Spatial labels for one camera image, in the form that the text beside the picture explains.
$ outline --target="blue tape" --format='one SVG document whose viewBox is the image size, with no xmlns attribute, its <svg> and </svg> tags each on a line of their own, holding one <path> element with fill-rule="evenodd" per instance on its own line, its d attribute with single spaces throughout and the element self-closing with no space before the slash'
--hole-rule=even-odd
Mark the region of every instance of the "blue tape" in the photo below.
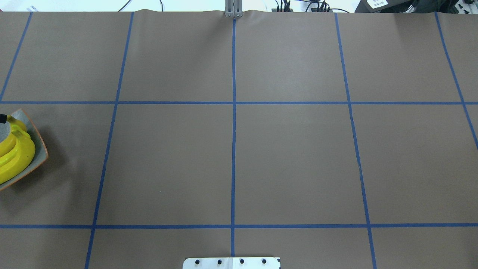
<svg viewBox="0 0 478 269">
<path fill-rule="evenodd" d="M 103 170 L 101 172 L 101 179 L 100 179 L 100 182 L 99 182 L 98 196 L 97 196 L 96 205 L 95 205 L 95 214 L 93 216 L 93 227 L 91 228 L 90 241 L 89 241 L 89 244 L 88 244 L 88 252 L 87 252 L 87 257 L 86 257 L 86 261 L 85 261 L 85 269 L 88 269 L 88 267 L 89 267 L 89 261 L 90 261 L 90 257 L 91 257 L 91 250 L 92 250 L 92 247 L 93 247 L 93 240 L 95 238 L 95 226 L 96 226 L 97 219 L 98 219 L 98 211 L 99 211 L 99 205 L 100 205 L 100 201 L 101 201 L 101 194 L 102 194 L 102 191 L 103 191 L 103 184 L 104 184 L 104 181 L 105 181 L 106 166 L 107 166 L 108 157 L 109 157 L 109 149 L 111 147 L 111 138 L 113 137 L 113 130 L 114 130 L 115 120 L 116 120 L 116 112 L 118 110 L 118 100 L 120 99 L 119 94 L 121 93 L 121 83 L 123 81 L 123 72 L 124 72 L 124 67 L 125 67 L 125 64 L 126 64 L 126 57 L 128 55 L 128 45 L 130 43 L 131 28 L 133 26 L 133 18 L 134 18 L 134 12 L 131 12 L 130 25 L 129 25 L 129 28 L 128 28 L 128 35 L 126 37 L 126 44 L 125 44 L 124 54 L 123 54 L 123 62 L 121 63 L 121 71 L 119 73 L 118 89 L 116 91 L 116 103 L 115 103 L 115 107 L 113 109 L 113 116 L 111 118 L 111 125 L 109 127 L 108 143 L 106 145 L 105 159 L 103 161 Z"/>
<path fill-rule="evenodd" d="M 342 62 L 342 73 L 344 75 L 344 83 L 345 83 L 345 92 L 347 94 L 347 102 L 348 102 L 348 113 L 350 115 L 350 123 L 352 125 L 352 135 L 354 139 L 354 147 L 355 147 L 355 156 L 357 158 L 357 164 L 358 164 L 358 171 L 359 171 L 359 176 L 360 176 L 360 184 L 362 188 L 362 200 L 363 200 L 363 207 L 365 211 L 365 220 L 367 222 L 367 232 L 369 234 L 369 244 L 370 244 L 370 254 L 372 258 L 372 266 L 374 269 L 377 269 L 377 262 L 375 259 L 375 247 L 373 245 L 373 237 L 372 237 L 372 229 L 370 227 L 370 217 L 369 217 L 369 206 L 367 204 L 367 195 L 365 193 L 365 183 L 363 180 L 363 172 L 362 172 L 362 163 L 360 161 L 360 152 L 359 152 L 359 146 L 357 143 L 357 133 L 355 131 L 355 123 L 354 123 L 354 117 L 353 117 L 353 111 L 352 111 L 352 103 L 350 101 L 350 92 L 348 90 L 348 80 L 347 80 L 347 72 L 345 69 L 345 61 L 344 61 L 344 52 L 342 49 L 342 40 L 340 38 L 340 27 L 338 24 L 338 17 L 337 13 L 334 13 L 335 16 L 335 25 L 337 28 L 337 39 L 338 39 L 338 48 L 340 50 L 340 60 Z"/>
<path fill-rule="evenodd" d="M 0 101 L 1 104 L 348 105 L 347 101 Z M 351 101 L 353 105 L 462 105 L 462 102 Z M 478 102 L 465 102 L 477 105 Z"/>
<path fill-rule="evenodd" d="M 232 21 L 232 157 L 231 157 L 231 257 L 235 256 L 236 222 L 236 19 Z"/>
<path fill-rule="evenodd" d="M 384 223 L 384 224 L 235 224 L 235 229 L 338 229 L 403 227 L 478 227 L 478 223 Z M 98 224 L 95 229 L 231 229 L 230 224 Z M 91 229 L 93 225 L 0 224 L 0 229 Z"/>
<path fill-rule="evenodd" d="M 448 65 L 450 66 L 450 70 L 451 70 L 451 74 L 453 76 L 453 80 L 455 81 L 456 90 L 458 91 L 458 95 L 460 96 L 461 104 L 463 105 L 463 110 L 465 111 L 465 116 L 467 117 L 468 125 L 470 126 L 471 135 L 473 136 L 473 140 L 475 140 L 475 145 L 478 149 L 478 138 L 477 138 L 477 135 L 475 133 L 475 129 L 473 128 L 473 123 L 471 122 L 470 115 L 468 114 L 467 105 L 465 103 L 465 99 L 463 98 L 463 94 L 461 92 L 460 85 L 458 83 L 458 79 L 456 78 L 455 69 L 453 69 L 453 65 L 451 63 L 450 55 L 448 54 L 448 49 L 446 48 L 446 43 L 445 43 L 445 39 L 443 37 L 443 32 L 442 32 L 442 27 L 440 25 L 440 20 L 438 18 L 438 13 L 436 11 L 435 11 L 435 19 L 436 19 L 436 26 L 438 27 L 438 32 L 440 33 L 440 39 L 442 40 L 443 50 L 445 51 L 445 56 L 446 56 L 446 59 L 448 61 Z"/>
<path fill-rule="evenodd" d="M 25 39 L 25 35 L 27 34 L 28 26 L 30 25 L 32 16 L 33 16 L 33 12 L 30 12 L 30 15 L 28 15 L 27 23 L 25 25 L 25 29 L 23 30 L 23 33 L 22 33 L 22 37 L 20 38 L 20 41 L 18 42 L 17 50 L 15 51 L 15 54 L 13 55 L 13 60 L 11 61 L 10 69 L 8 69 L 7 77 L 5 78 L 5 83 L 3 83 L 3 88 L 1 89 L 1 92 L 0 92 L 0 101 L 3 99 L 3 95 L 5 94 L 5 90 L 7 89 L 8 81 L 10 80 L 13 67 L 15 66 L 15 62 L 17 61 L 18 54 L 20 53 L 20 49 L 22 47 L 23 40 Z"/>
</svg>

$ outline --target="metal plate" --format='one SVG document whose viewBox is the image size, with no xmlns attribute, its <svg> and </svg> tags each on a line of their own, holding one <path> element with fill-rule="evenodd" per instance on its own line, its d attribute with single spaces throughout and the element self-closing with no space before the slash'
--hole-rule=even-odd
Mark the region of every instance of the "metal plate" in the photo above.
<svg viewBox="0 0 478 269">
<path fill-rule="evenodd" d="M 183 269 L 280 269 L 281 259 L 274 257 L 248 258 L 188 258 Z"/>
</svg>

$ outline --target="banana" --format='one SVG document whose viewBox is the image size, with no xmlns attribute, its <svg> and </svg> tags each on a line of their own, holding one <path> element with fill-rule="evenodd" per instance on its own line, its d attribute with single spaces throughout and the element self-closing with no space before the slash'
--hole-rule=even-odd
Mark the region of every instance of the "banana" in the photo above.
<svg viewBox="0 0 478 269">
<path fill-rule="evenodd" d="M 12 179 L 25 170 L 35 155 L 35 144 L 25 131 L 13 125 L 11 134 L 13 134 L 17 140 L 12 150 L 15 151 L 16 149 L 16 151 L 10 161 L 0 166 L 0 184 Z"/>
<path fill-rule="evenodd" d="M 19 126 L 25 132 L 27 131 L 25 124 L 22 121 L 15 119 L 11 115 L 7 117 L 7 121 L 10 123 L 10 134 L 7 136 L 7 138 L 5 138 L 5 140 L 0 142 L 0 157 L 12 151 L 17 143 L 17 138 L 11 134 L 13 125 Z"/>
</svg>

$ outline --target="white label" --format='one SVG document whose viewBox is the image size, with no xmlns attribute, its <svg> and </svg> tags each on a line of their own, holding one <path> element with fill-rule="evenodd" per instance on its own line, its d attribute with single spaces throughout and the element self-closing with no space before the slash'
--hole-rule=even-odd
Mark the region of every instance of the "white label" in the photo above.
<svg viewBox="0 0 478 269">
<path fill-rule="evenodd" d="M 367 0 L 367 3 L 373 8 L 379 8 L 388 5 L 387 0 Z"/>
</svg>

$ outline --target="cable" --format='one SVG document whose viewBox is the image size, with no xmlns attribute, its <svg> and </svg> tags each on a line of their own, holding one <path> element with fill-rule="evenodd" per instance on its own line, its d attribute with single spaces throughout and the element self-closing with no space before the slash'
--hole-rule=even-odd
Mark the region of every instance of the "cable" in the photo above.
<svg viewBox="0 0 478 269">
<path fill-rule="evenodd" d="M 266 7 L 266 11 L 268 11 L 268 8 L 267 8 L 267 5 L 266 5 L 266 2 L 264 0 L 262 0 L 262 3 L 264 4 L 264 6 Z"/>
<path fill-rule="evenodd" d="M 310 5 L 312 5 L 313 3 L 317 3 L 317 8 L 318 8 L 319 3 L 321 3 L 319 1 L 303 1 L 303 0 L 297 0 L 297 1 L 308 2 L 309 3 L 309 5 L 307 6 L 307 8 L 305 9 L 304 12 L 307 12 L 307 10 L 309 10 Z"/>
<path fill-rule="evenodd" d="M 327 11 L 329 11 L 329 10 L 342 10 L 342 11 L 345 11 L 345 12 L 347 12 L 347 13 L 350 13 L 350 12 L 348 12 L 347 10 L 343 10 L 343 9 L 326 9 L 326 10 L 323 10 L 322 12 L 327 12 Z"/>
<path fill-rule="evenodd" d="M 129 3 L 131 2 L 131 0 L 128 0 L 128 2 L 126 4 L 124 4 L 124 6 L 122 8 L 120 8 L 118 10 L 118 12 L 120 12 L 121 10 L 123 10 Z"/>
<path fill-rule="evenodd" d="M 309 10 L 310 5 L 316 3 L 316 4 L 317 4 L 317 12 L 329 12 L 330 10 L 341 10 L 341 11 L 345 11 L 345 12 L 347 12 L 347 13 L 350 13 L 350 12 L 348 12 L 347 10 L 343 10 L 343 9 L 332 9 L 332 8 L 330 8 L 330 5 L 327 4 L 327 3 L 325 2 L 325 0 L 323 0 L 323 1 L 294 0 L 294 1 L 300 1 L 300 2 L 309 3 L 309 5 L 307 6 L 307 8 L 305 9 L 305 12 L 307 12 L 307 11 Z"/>
</svg>

